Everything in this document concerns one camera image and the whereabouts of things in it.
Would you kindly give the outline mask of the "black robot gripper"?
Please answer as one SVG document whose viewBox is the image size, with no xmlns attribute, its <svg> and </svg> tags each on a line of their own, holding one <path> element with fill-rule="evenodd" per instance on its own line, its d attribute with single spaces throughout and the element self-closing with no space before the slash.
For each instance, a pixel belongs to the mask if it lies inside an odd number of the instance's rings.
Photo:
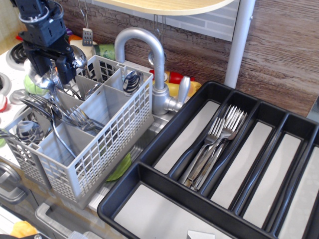
<svg viewBox="0 0 319 239">
<path fill-rule="evenodd" d="M 68 84 L 76 75 L 75 60 L 70 45 L 65 40 L 64 10 L 53 0 L 14 0 L 19 20 L 26 26 L 19 36 L 23 48 L 37 74 L 43 76 L 55 61 L 62 84 Z"/>
</svg>

